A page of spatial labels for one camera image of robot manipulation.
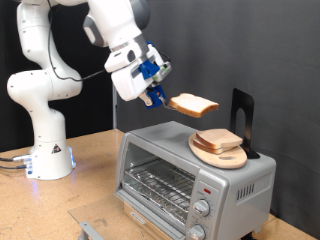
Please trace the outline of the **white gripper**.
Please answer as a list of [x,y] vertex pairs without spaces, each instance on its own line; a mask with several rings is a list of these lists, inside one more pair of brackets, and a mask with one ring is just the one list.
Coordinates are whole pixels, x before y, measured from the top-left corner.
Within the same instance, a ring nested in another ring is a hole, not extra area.
[[139,96],[145,105],[150,107],[152,100],[145,90],[164,79],[164,61],[151,43],[147,47],[148,52],[144,56],[113,72],[111,78],[123,100],[130,101]]

